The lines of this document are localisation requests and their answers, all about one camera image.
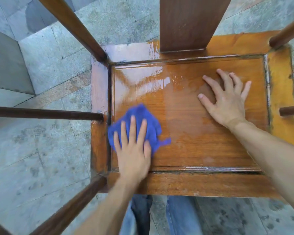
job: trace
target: person's left hand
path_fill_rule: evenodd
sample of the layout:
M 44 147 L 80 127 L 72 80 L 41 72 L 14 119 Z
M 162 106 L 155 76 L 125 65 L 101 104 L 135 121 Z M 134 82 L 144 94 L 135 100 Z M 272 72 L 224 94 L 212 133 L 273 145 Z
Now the person's left hand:
M 121 122 L 121 142 L 118 133 L 114 132 L 114 146 L 118 155 L 120 178 L 137 185 L 147 176 L 150 168 L 151 147 L 145 141 L 147 121 L 143 119 L 136 142 L 136 119 L 131 116 L 129 140 L 126 134 L 126 124 Z

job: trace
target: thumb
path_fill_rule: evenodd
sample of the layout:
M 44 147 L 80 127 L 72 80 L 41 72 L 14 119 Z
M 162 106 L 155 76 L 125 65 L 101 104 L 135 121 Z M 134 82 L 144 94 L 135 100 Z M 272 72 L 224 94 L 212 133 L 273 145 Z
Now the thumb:
M 203 104 L 203 106 L 207 109 L 207 111 L 210 113 L 212 109 L 214 108 L 214 104 L 211 103 L 208 97 L 205 96 L 204 94 L 199 94 L 198 99 Z
M 148 159 L 148 160 L 150 160 L 151 158 L 151 146 L 148 141 L 144 142 L 144 156 L 145 156 L 145 159 Z

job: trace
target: blue jeans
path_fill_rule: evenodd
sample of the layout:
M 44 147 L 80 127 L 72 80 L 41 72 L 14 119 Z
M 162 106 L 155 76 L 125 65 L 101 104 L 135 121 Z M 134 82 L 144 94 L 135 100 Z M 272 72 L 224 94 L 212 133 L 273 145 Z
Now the blue jeans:
M 134 195 L 126 210 L 119 235 L 149 235 L 151 195 Z M 168 196 L 166 217 L 170 235 L 202 235 L 195 199 Z

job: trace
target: wooden chair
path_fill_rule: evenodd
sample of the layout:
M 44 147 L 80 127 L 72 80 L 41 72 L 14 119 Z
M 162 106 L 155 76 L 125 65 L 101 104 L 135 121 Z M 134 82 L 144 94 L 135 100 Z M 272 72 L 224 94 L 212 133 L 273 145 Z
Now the wooden chair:
M 294 38 L 294 22 L 281 31 L 213 36 L 231 0 L 160 0 L 160 41 L 102 48 L 64 0 L 39 1 L 94 56 L 92 113 L 0 107 L 0 117 L 92 120 L 92 179 L 31 235 L 62 233 L 96 193 L 114 185 L 118 162 L 107 141 L 107 127 L 140 102 L 159 119 L 162 137 L 171 137 L 172 144 L 155 154 L 138 193 L 279 197 L 196 96 L 205 93 L 215 101 L 201 76 L 219 80 L 217 68 L 234 71 L 243 82 L 253 81 L 247 119 L 294 144 L 291 52 L 284 46 Z M 0 228 L 0 234 L 8 232 Z

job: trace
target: tiled floor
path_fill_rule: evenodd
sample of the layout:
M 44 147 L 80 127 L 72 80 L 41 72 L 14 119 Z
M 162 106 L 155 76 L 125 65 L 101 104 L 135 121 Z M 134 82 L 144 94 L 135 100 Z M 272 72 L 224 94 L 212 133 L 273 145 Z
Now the tiled floor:
M 76 10 L 91 1 L 71 0 Z M 9 16 L 26 19 L 24 8 L 34 2 L 0 0 L 3 30 L 8 33 Z M 96 0 L 76 14 L 102 45 L 159 36 L 159 0 Z M 215 34 L 281 29 L 293 20 L 294 0 L 232 0 Z M 90 111 L 90 54 L 60 23 L 19 44 L 37 96 L 18 107 Z M 294 39 L 291 46 L 294 66 Z M 0 119 L 0 223 L 13 234 L 35 229 L 89 183 L 89 174 L 90 122 Z M 104 197 L 98 194 L 64 233 Z M 197 202 L 205 235 L 294 234 L 294 210 L 280 201 L 198 197 Z M 151 234 L 168 234 L 165 203 L 165 196 L 154 197 Z
M 65 0 L 73 11 L 95 0 Z M 56 22 L 38 0 L 0 0 L 0 31 L 20 41 Z

